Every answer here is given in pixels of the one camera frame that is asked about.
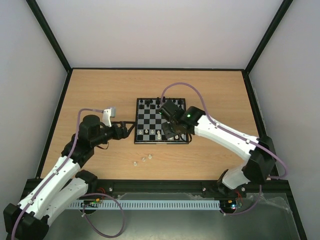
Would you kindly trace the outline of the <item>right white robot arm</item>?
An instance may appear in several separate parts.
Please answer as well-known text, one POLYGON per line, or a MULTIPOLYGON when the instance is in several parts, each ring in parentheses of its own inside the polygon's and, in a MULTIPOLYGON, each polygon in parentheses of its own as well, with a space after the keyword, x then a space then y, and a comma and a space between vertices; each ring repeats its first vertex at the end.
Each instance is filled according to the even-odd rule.
POLYGON ((256 137, 239 132, 211 117, 195 106, 184 110, 171 100, 159 109, 164 117, 162 129, 167 138, 189 134, 209 139, 238 155, 244 162, 226 169, 216 182, 214 190, 229 196, 242 185, 254 183, 264 185, 273 170, 276 158, 270 137, 256 137))

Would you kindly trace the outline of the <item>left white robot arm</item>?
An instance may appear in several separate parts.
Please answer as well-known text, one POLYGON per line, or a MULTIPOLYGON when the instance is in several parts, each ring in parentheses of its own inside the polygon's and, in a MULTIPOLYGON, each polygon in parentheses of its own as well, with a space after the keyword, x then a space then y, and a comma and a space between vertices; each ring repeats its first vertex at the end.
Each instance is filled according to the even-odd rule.
POLYGON ((50 226, 76 199, 96 196, 98 178, 83 166, 110 140, 127 138, 133 126, 126 122, 101 121, 97 115, 78 118, 76 132, 47 176, 16 205, 3 211, 10 240, 42 240, 50 226))

